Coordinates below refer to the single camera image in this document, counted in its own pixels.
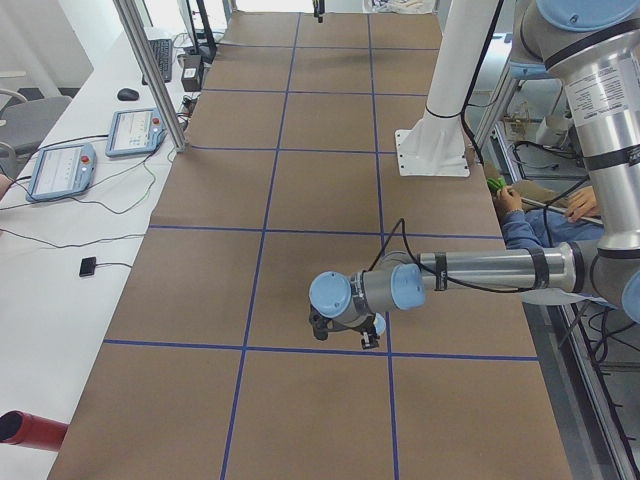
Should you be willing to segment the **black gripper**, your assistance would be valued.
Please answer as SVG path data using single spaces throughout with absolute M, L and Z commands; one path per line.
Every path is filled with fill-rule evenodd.
M 326 341 L 334 332 L 332 320 L 324 317 L 313 305 L 310 306 L 309 324 L 316 340 Z

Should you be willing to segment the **person's blue sleeve forearm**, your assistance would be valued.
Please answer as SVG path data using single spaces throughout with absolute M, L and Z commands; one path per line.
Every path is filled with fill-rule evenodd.
M 551 248 L 563 242 L 599 240 L 604 233 L 600 225 L 571 223 L 559 213 L 542 210 L 510 212 L 501 220 L 501 230 L 507 249 Z

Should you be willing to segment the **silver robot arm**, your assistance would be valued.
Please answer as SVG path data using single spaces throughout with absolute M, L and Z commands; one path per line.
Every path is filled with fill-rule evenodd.
M 384 314 L 423 305 L 428 290 L 558 289 L 592 294 L 639 316 L 639 5 L 520 1 L 512 54 L 563 85 L 604 224 L 597 241 L 494 252 L 381 250 L 370 268 L 326 272 L 310 285 L 314 336 L 353 330 L 374 348 Z

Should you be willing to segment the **person's hand holding green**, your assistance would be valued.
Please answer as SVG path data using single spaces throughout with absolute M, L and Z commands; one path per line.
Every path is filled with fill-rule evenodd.
M 500 217 L 523 210 L 521 196 L 512 187 L 503 187 L 498 190 L 494 196 L 493 203 Z

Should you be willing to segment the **person's other hand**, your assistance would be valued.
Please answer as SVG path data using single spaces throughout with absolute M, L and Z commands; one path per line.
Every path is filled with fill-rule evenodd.
M 570 222 L 577 222 L 584 217 L 599 216 L 600 207 L 592 186 L 581 188 L 569 196 L 565 217 Z

